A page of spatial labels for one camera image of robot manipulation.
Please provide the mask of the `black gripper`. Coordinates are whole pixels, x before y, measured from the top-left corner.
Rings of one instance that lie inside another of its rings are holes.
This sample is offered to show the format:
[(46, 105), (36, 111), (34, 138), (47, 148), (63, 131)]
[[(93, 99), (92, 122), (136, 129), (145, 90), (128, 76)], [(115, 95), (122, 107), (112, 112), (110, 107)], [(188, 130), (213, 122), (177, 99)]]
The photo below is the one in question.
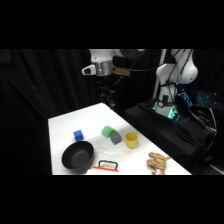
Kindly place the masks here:
[(98, 77), (97, 78), (97, 87), (99, 89), (99, 96), (102, 103), (106, 104), (106, 97), (104, 94), (105, 91), (109, 91), (109, 104), (110, 108), (114, 108), (116, 106), (116, 103), (113, 99), (113, 94), (115, 91), (113, 91), (113, 80), (111, 76), (104, 76), (104, 77)]

